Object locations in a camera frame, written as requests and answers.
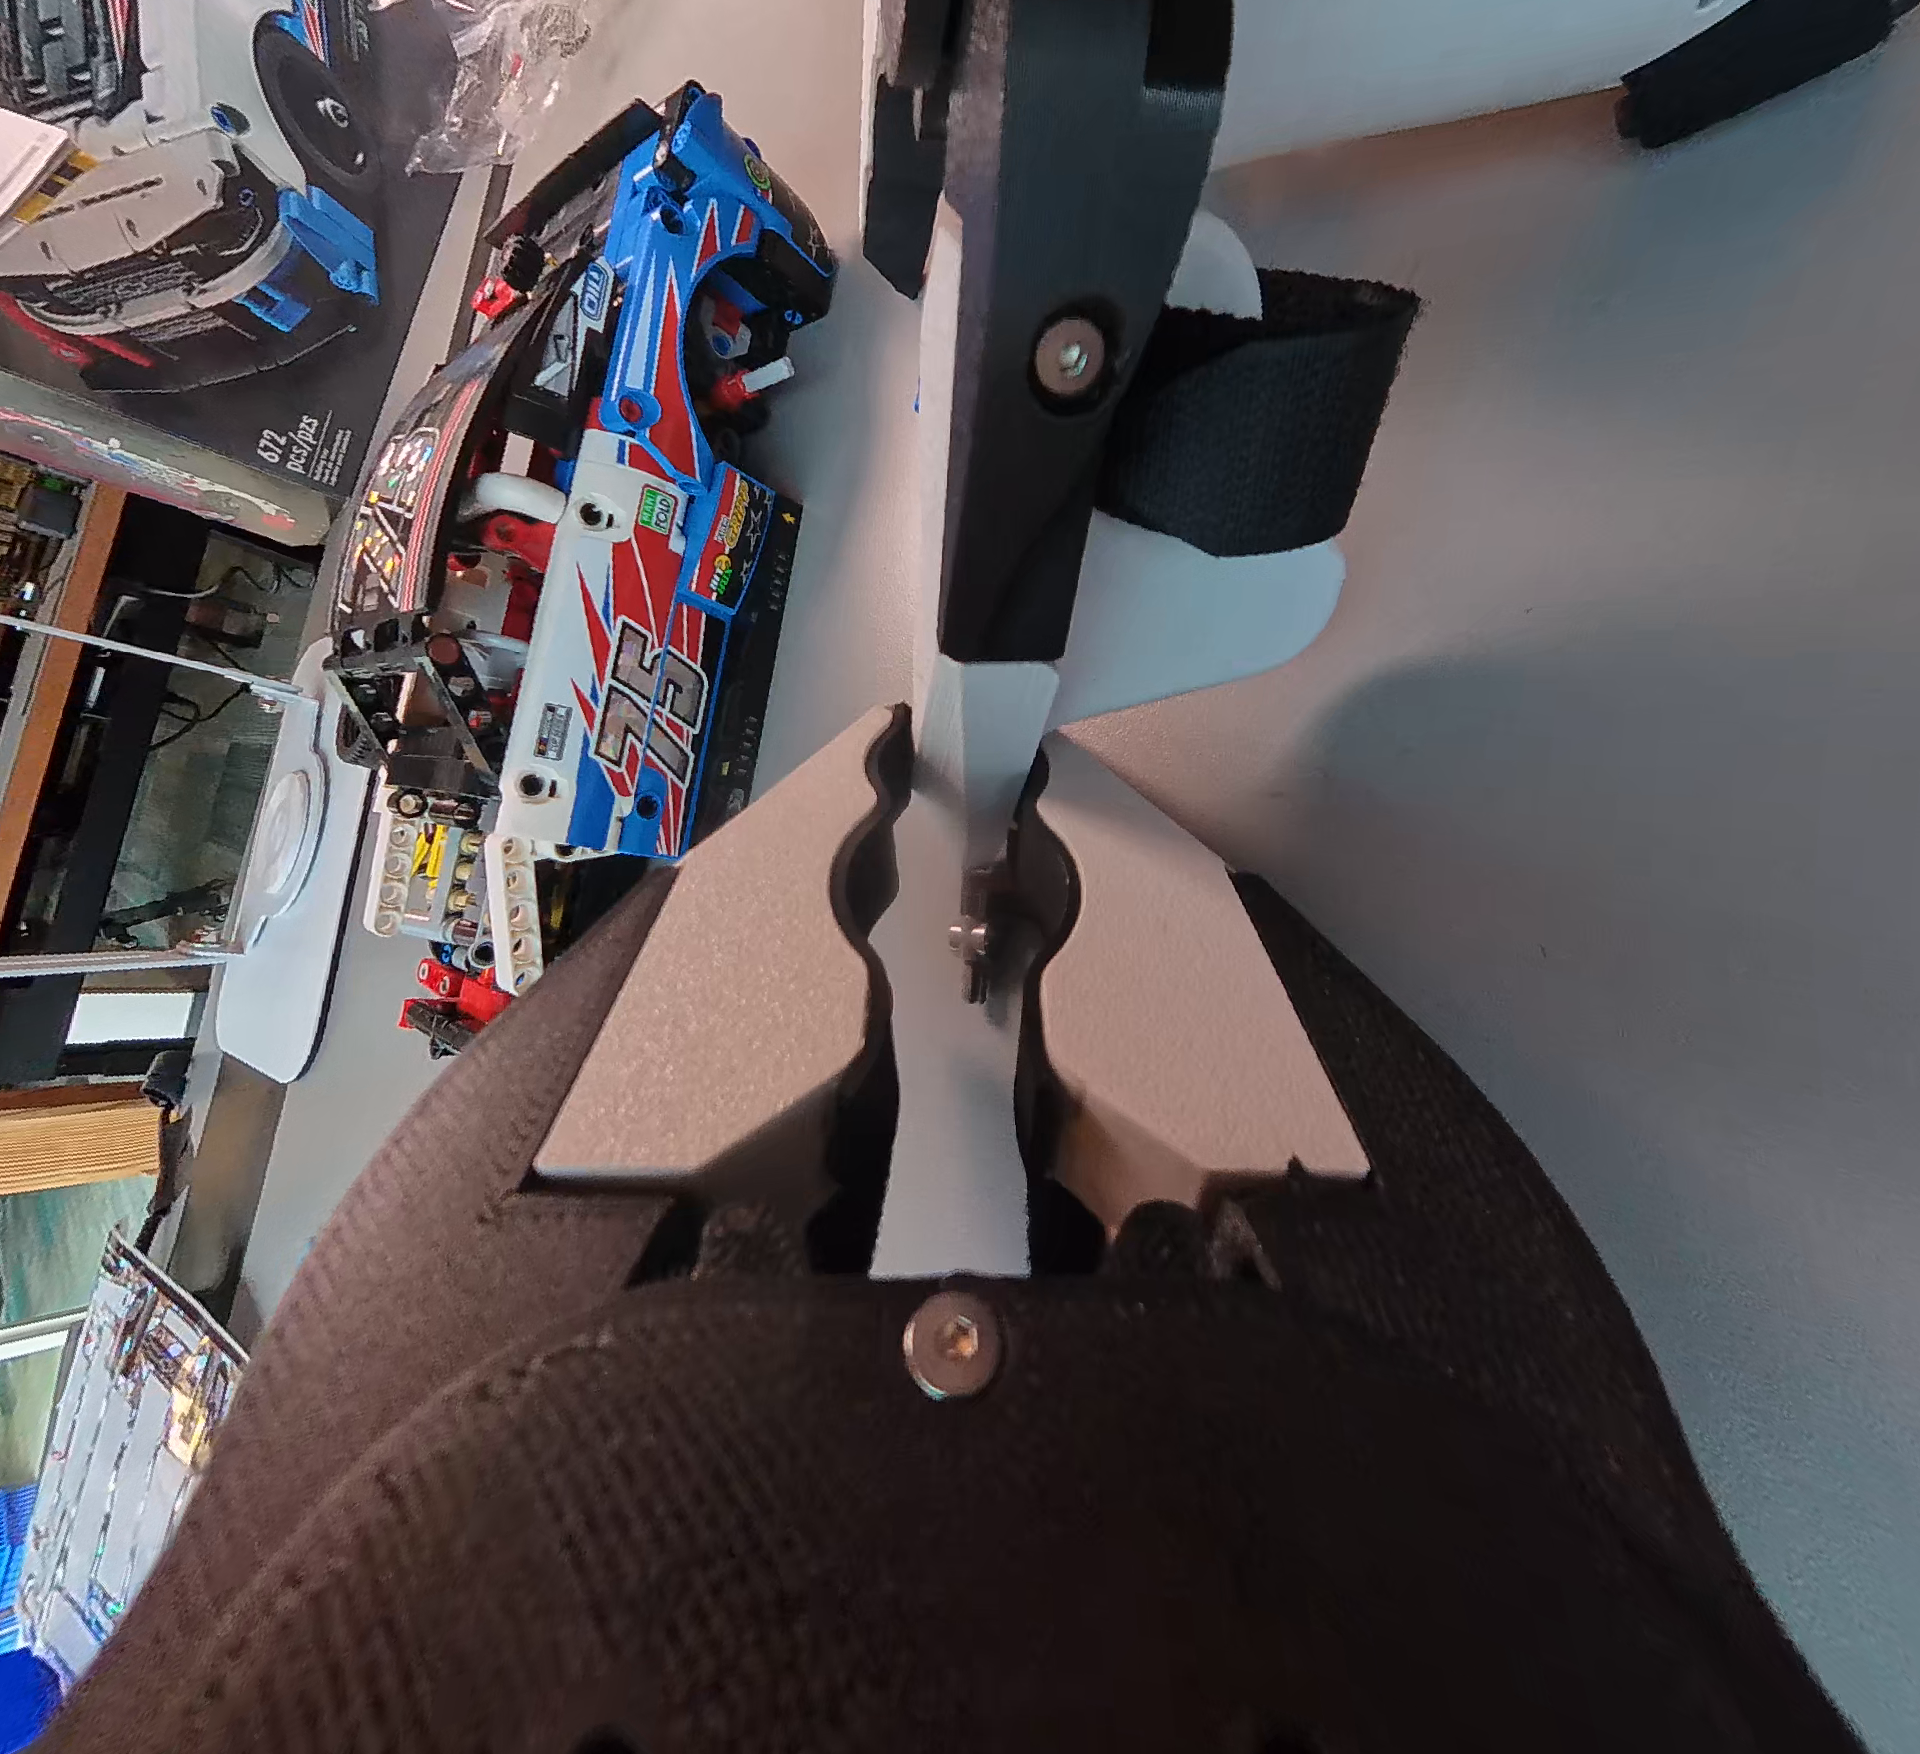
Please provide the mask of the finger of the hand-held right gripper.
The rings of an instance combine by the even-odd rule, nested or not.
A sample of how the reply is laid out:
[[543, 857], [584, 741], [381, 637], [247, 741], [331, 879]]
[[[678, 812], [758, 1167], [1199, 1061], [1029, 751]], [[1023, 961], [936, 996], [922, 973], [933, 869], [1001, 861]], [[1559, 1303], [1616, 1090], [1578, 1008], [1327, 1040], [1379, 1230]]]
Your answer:
[[955, 282], [920, 303], [913, 415], [916, 562], [912, 595], [913, 794], [922, 858], [959, 888], [997, 863], [1056, 691], [1050, 663], [961, 663], [942, 652], [938, 608], [947, 521]]

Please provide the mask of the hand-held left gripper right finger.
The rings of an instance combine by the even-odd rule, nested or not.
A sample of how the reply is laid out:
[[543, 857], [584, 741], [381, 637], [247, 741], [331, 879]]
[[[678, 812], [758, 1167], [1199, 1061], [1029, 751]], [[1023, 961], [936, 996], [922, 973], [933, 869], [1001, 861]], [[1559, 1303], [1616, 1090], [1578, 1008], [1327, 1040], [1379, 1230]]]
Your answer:
[[1038, 1165], [1100, 1221], [1372, 1169], [1227, 866], [1053, 741], [1030, 807], [1065, 920], [1029, 973]]

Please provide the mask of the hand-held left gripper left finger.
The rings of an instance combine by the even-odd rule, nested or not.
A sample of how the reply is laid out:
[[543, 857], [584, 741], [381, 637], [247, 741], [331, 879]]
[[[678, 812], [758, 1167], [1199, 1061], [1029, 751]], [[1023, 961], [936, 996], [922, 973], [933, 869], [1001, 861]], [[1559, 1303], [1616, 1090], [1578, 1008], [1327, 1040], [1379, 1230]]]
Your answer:
[[871, 935], [912, 760], [907, 707], [876, 706], [672, 869], [541, 1182], [886, 1189], [899, 1086]]

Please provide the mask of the toy race car model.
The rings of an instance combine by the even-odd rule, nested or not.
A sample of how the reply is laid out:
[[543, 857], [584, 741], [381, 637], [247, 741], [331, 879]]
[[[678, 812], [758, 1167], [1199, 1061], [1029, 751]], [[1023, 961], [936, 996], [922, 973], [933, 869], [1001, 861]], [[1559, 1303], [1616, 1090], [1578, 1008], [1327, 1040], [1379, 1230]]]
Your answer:
[[381, 812], [362, 922], [462, 1053], [753, 793], [802, 505], [744, 442], [824, 319], [815, 215], [684, 82], [485, 233], [476, 329], [370, 455], [333, 592], [335, 753]]

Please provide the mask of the grey desk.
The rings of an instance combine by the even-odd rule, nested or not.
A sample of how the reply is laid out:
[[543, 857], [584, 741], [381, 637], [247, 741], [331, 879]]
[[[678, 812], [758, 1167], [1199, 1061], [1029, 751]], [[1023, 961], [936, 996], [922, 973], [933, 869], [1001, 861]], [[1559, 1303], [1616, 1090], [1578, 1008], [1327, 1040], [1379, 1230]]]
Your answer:
[[1303, 657], [1077, 739], [1446, 1046], [1916, 1751], [1916, 15], [1659, 154], [1701, 0], [1236, 0], [1207, 205], [1422, 300]]

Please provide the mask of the white monitor stand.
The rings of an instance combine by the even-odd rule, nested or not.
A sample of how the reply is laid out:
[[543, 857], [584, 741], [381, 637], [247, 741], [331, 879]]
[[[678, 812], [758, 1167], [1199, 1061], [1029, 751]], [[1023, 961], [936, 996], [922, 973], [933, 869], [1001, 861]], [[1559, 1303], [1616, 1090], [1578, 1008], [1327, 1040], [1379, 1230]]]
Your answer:
[[136, 980], [128, 1001], [166, 996], [153, 977], [209, 980], [219, 1055], [288, 1086], [320, 1046], [346, 930], [353, 872], [368, 810], [370, 773], [335, 751], [345, 710], [309, 646], [288, 681], [211, 661], [186, 668], [240, 685], [279, 715], [267, 786], [236, 898], [222, 922], [175, 947], [106, 947], [6, 956], [4, 994], [60, 984]]

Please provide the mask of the holographic sticker sheet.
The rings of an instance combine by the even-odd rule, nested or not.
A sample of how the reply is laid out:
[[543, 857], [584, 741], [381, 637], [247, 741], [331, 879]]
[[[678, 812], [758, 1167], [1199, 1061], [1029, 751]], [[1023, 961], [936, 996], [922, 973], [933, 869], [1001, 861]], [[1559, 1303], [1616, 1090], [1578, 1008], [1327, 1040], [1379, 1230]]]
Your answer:
[[201, 1303], [112, 1232], [55, 1406], [37, 1483], [71, 1526], [33, 1656], [69, 1693], [179, 1529], [247, 1367]]

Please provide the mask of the black product box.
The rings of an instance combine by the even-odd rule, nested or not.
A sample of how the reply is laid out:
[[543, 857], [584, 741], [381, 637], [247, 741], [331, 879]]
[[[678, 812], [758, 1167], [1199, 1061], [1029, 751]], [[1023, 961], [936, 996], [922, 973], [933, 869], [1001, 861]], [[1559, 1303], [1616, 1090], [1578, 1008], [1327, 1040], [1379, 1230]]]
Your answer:
[[420, 0], [2, 0], [4, 445], [323, 537], [421, 376], [474, 213], [410, 166], [449, 96]]

